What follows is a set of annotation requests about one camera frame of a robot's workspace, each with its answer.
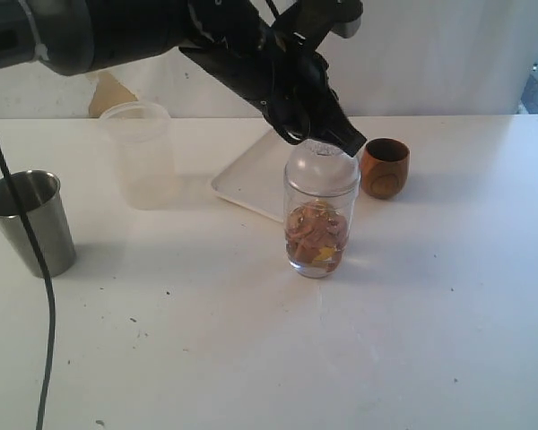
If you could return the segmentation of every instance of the table surface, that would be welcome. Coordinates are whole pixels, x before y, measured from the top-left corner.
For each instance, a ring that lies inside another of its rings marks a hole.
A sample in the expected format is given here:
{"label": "table surface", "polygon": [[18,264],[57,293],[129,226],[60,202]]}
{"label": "table surface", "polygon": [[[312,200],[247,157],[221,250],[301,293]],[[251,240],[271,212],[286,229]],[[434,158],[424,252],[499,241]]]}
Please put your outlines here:
{"label": "table surface", "polygon": [[[91,120],[4,120],[12,170],[62,180],[47,429],[538,430],[538,116],[356,118],[412,151],[361,195],[346,260],[304,279],[282,226],[208,180],[268,129],[172,120],[184,192],[127,208]],[[0,429],[33,428],[43,284],[0,234]]]}

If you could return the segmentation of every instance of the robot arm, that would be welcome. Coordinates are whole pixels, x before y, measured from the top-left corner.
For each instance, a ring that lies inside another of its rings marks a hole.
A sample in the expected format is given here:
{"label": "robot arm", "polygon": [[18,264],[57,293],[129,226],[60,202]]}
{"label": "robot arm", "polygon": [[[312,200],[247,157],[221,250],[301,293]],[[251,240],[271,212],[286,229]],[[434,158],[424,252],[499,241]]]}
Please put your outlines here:
{"label": "robot arm", "polygon": [[351,37],[361,14],[360,0],[298,0],[269,26],[249,0],[0,0],[0,68],[39,60],[74,75],[179,47],[287,142],[354,156],[366,139],[317,48],[330,31]]}

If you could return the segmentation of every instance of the brown wooden cup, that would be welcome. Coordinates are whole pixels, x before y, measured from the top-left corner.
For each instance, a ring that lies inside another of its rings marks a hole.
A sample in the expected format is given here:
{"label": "brown wooden cup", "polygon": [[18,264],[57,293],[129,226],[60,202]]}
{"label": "brown wooden cup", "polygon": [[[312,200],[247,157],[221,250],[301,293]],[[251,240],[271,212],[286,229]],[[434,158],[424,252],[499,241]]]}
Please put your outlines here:
{"label": "brown wooden cup", "polygon": [[367,143],[360,161],[360,187],[377,199],[390,199],[401,192],[409,174],[410,151],[394,139]]}

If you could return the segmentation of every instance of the stainless steel cup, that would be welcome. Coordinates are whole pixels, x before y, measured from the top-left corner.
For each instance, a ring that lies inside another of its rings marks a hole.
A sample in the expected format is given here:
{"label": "stainless steel cup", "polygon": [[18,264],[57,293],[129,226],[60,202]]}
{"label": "stainless steel cup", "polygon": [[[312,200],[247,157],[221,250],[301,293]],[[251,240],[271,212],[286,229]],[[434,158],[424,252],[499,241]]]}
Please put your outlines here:
{"label": "stainless steel cup", "polygon": [[[12,175],[28,219],[36,233],[51,276],[67,271],[75,261],[74,242],[60,198],[60,180],[41,170]],[[0,229],[34,276],[42,277],[6,182],[0,179]]]}

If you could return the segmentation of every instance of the cup rim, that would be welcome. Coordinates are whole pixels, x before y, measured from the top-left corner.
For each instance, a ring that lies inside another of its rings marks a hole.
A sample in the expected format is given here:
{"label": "cup rim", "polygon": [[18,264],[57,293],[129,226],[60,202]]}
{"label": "cup rim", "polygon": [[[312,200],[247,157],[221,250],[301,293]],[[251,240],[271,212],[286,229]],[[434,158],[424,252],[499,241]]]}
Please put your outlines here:
{"label": "cup rim", "polygon": [[[371,143],[378,143],[379,141],[391,142],[392,144],[395,144],[396,146],[398,146],[398,149],[400,151],[404,150],[403,156],[399,157],[398,159],[395,159],[395,160],[380,159],[380,158],[374,156],[370,152],[369,145]],[[406,146],[403,142],[401,142],[401,141],[399,141],[397,139],[390,138],[390,137],[378,137],[376,139],[368,141],[367,144],[365,145],[365,150],[364,151],[365,151],[365,154],[367,154],[367,156],[371,157],[372,159],[375,159],[376,161],[379,161],[381,163],[386,163],[386,164],[400,163],[400,162],[408,159],[410,157],[410,155],[411,155],[411,150],[409,149],[408,146]]]}
{"label": "cup rim", "polygon": [[[48,176],[48,177],[54,179],[54,181],[56,183],[56,190],[39,207],[37,207],[35,209],[32,209],[31,211],[27,211],[26,212],[27,215],[30,215],[31,213],[33,213],[34,211],[37,211],[40,208],[43,208],[45,205],[47,205],[52,200],[54,200],[54,198],[60,193],[60,188],[62,186],[61,183],[60,183],[59,177],[57,177],[55,174],[53,174],[51,172],[48,172],[46,170],[40,170],[40,169],[29,169],[29,170],[23,170],[21,172],[12,173],[12,178],[15,178],[17,176],[32,175],[32,174],[45,175],[45,176]],[[0,184],[3,183],[3,182],[4,182],[4,178],[2,177],[2,178],[0,178]],[[0,215],[0,219],[15,219],[15,218],[19,218],[19,217],[20,217],[20,215]]]}

